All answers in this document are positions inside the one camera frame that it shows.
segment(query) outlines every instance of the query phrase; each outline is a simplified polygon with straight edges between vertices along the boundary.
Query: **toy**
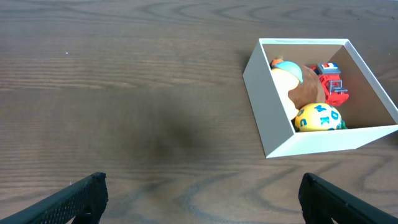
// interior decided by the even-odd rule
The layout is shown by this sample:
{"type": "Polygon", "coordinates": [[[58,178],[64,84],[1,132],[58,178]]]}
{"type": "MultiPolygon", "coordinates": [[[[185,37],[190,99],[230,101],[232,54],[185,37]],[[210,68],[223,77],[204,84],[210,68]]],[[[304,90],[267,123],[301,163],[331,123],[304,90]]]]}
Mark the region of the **toy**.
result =
{"type": "Polygon", "coordinates": [[[294,121],[297,132],[341,129],[340,113],[326,103],[310,103],[298,112],[294,121]]]}
{"type": "Polygon", "coordinates": [[[348,129],[346,126],[346,123],[344,121],[341,121],[341,128],[342,129],[348,129]]]}
{"type": "Polygon", "coordinates": [[[278,63],[281,63],[281,62],[283,62],[283,61],[284,61],[284,58],[283,58],[283,57],[277,57],[277,58],[273,59],[272,62],[271,62],[271,68],[273,68],[274,65],[276,65],[276,64],[278,64],[278,63]]]}
{"type": "Polygon", "coordinates": [[[284,61],[274,65],[271,75],[286,115],[288,119],[292,120],[299,111],[293,101],[289,99],[288,92],[303,82],[303,73],[297,64],[284,61]]]}
{"type": "Polygon", "coordinates": [[[335,63],[319,63],[310,67],[318,74],[323,90],[326,94],[326,101],[332,106],[340,106],[344,103],[349,94],[347,89],[343,88],[343,81],[340,79],[341,71],[335,63]]]}
{"type": "Polygon", "coordinates": [[[324,103],[325,91],[323,90],[318,75],[307,66],[300,66],[303,72],[303,83],[298,84],[294,90],[289,91],[289,98],[297,109],[309,103],[324,103]]]}

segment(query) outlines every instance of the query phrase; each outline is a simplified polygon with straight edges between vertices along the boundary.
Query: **red toy truck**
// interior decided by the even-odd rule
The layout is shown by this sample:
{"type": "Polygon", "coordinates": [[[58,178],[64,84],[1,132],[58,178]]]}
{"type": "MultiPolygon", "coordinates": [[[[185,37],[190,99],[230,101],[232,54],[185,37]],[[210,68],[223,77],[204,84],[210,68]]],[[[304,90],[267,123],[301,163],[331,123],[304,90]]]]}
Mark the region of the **red toy truck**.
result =
{"type": "Polygon", "coordinates": [[[348,90],[343,88],[343,81],[340,79],[341,71],[335,63],[319,63],[310,66],[318,75],[323,90],[325,91],[326,102],[332,106],[339,106],[344,103],[349,94],[348,90]]]}

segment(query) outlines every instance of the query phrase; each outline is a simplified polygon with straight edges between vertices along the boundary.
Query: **box wall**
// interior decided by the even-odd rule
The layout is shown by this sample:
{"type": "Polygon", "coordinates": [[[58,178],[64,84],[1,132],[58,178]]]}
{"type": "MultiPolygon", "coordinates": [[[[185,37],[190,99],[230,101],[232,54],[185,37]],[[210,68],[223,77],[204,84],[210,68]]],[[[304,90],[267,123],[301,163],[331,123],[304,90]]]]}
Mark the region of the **box wall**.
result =
{"type": "Polygon", "coordinates": [[[380,100],[382,101],[384,107],[390,113],[392,119],[395,121],[395,124],[398,124],[398,109],[397,106],[392,102],[386,91],[380,85],[377,78],[373,75],[372,71],[366,65],[360,54],[356,51],[354,46],[350,41],[345,43],[345,47],[348,53],[351,55],[352,59],[358,65],[359,69],[362,71],[364,77],[368,80],[369,84],[372,86],[374,92],[378,95],[380,100]]]}
{"type": "Polygon", "coordinates": [[[288,140],[295,131],[279,100],[268,62],[260,43],[243,73],[244,83],[266,155],[288,140]]]}
{"type": "Polygon", "coordinates": [[[291,139],[292,143],[288,143],[290,147],[280,147],[269,154],[267,158],[357,149],[397,130],[398,125],[391,125],[338,131],[296,133],[291,139]]]}
{"type": "Polygon", "coordinates": [[[319,44],[264,44],[263,48],[268,61],[271,61],[275,57],[283,56],[284,60],[290,60],[298,65],[315,65],[317,63],[328,62],[339,49],[343,48],[343,46],[319,44]]]}
{"type": "Polygon", "coordinates": [[[396,124],[345,47],[339,49],[330,62],[338,64],[343,87],[348,89],[348,100],[337,108],[347,126],[366,128],[396,124]]]}

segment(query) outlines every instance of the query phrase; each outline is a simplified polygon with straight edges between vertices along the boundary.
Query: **dark plastic part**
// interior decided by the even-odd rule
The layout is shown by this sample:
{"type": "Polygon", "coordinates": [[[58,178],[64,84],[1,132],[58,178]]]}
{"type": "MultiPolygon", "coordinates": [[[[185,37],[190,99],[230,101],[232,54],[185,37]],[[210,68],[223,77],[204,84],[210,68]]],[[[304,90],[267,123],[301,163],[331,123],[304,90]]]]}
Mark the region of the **dark plastic part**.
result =
{"type": "Polygon", "coordinates": [[[329,94],[332,93],[346,93],[347,89],[343,88],[342,80],[330,80],[329,81],[329,94]]]}
{"type": "Polygon", "coordinates": [[[398,218],[341,190],[315,174],[304,174],[298,193],[306,224],[390,224],[398,218]]]}
{"type": "Polygon", "coordinates": [[[104,173],[94,173],[77,183],[0,221],[0,224],[97,224],[108,202],[104,173]]]}

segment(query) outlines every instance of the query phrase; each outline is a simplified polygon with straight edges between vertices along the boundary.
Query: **wood grain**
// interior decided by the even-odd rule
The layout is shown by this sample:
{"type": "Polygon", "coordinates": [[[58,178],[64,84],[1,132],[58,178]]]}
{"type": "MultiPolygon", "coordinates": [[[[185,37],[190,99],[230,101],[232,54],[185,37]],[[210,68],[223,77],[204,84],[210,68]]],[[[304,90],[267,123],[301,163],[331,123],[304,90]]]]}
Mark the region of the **wood grain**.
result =
{"type": "Polygon", "coordinates": [[[398,135],[264,159],[259,37],[349,38],[398,103],[398,2],[0,0],[0,218],[96,172],[102,223],[303,223],[314,172],[398,216],[398,135]]]}

